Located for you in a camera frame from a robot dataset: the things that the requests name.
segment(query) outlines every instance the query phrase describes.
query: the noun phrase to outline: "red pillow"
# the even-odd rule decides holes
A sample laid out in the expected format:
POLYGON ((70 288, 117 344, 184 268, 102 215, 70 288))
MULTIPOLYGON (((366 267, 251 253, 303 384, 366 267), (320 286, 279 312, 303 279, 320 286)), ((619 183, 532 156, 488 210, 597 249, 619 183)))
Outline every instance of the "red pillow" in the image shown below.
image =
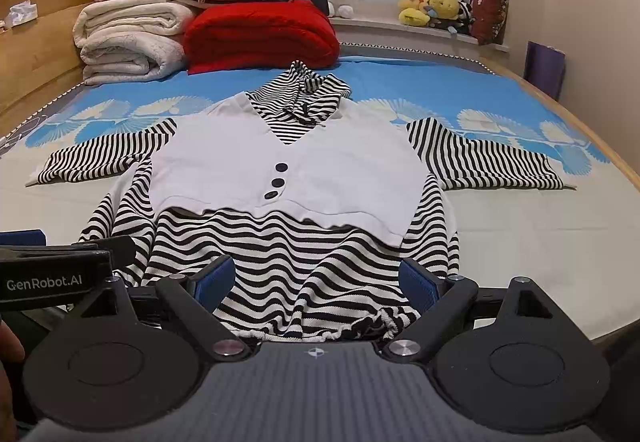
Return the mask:
POLYGON ((332 66, 340 44, 309 0, 238 2, 212 7, 184 35, 189 74, 250 67, 332 66))
POLYGON ((492 44, 500 33, 507 17, 507 0, 473 0, 471 35, 479 45, 492 44))

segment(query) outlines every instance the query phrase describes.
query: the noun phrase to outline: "striped collar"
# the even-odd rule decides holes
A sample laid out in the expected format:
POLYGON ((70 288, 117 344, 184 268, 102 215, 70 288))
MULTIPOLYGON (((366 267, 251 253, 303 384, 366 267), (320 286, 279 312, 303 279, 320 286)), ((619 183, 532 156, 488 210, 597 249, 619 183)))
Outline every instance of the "striped collar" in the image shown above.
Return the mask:
POLYGON ((331 117, 341 98, 351 96, 351 88, 333 74, 321 76, 301 61, 294 61, 279 76, 279 83, 247 92, 252 106, 268 121, 295 119, 311 127, 331 117))

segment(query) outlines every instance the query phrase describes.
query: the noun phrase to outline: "white vest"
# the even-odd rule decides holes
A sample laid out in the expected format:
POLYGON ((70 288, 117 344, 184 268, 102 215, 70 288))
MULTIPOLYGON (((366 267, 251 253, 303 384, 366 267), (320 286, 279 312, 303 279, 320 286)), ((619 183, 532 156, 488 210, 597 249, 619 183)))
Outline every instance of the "white vest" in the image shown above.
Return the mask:
POLYGON ((244 92, 175 120, 176 134, 151 157, 156 217, 168 207, 256 218, 277 210, 327 229, 355 226, 398 247, 428 174, 404 129, 348 99, 290 145, 244 92))

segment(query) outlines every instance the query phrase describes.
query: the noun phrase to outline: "white bedsheet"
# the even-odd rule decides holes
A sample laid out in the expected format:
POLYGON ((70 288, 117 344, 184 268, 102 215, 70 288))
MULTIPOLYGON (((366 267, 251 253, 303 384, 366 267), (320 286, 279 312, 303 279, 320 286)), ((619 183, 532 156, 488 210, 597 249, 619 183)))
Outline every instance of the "white bedsheet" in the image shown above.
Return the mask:
MULTIPOLYGON (((0 159, 0 230, 43 229, 67 244, 113 179, 24 187, 60 141, 0 159)), ((533 278, 590 338, 640 317, 640 192, 613 164, 598 163, 578 190, 449 191, 460 232, 461 272, 481 286, 533 278)))

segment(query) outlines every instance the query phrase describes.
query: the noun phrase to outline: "human hand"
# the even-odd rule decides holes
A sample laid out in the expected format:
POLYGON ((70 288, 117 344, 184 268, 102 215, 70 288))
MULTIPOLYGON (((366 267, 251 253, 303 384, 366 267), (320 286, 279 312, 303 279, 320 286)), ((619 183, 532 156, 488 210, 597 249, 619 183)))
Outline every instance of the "human hand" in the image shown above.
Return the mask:
MULTIPOLYGON (((6 323, 0 323, 0 360, 21 362, 24 348, 6 323)), ((16 436, 11 385, 0 364, 0 442, 14 442, 16 436)))

